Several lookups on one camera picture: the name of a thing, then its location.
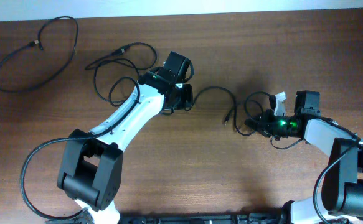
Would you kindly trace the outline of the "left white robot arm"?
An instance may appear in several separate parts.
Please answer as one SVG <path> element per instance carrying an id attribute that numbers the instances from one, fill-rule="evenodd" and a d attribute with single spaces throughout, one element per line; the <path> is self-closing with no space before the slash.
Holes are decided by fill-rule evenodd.
<path id="1" fill-rule="evenodd" d="M 66 143 L 57 186 L 82 208 L 72 223 L 118 223 L 115 208 L 123 154 L 132 139 L 154 116 L 173 114 L 192 104 L 192 62 L 170 52 L 162 67 L 146 72 L 129 98 L 104 122 L 85 133 L 74 130 Z"/>

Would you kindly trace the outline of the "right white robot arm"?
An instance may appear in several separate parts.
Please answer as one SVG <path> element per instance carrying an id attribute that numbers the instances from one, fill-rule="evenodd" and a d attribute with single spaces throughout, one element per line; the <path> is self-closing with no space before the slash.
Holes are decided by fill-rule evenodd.
<path id="1" fill-rule="evenodd" d="M 245 125 L 271 140 L 297 138 L 328 156 L 313 194 L 286 202 L 278 223 L 352 223 L 363 221 L 363 139 L 321 115 L 320 94 L 297 91 L 293 116 L 285 115 L 285 93 L 269 95 L 270 108 L 249 116 Z"/>

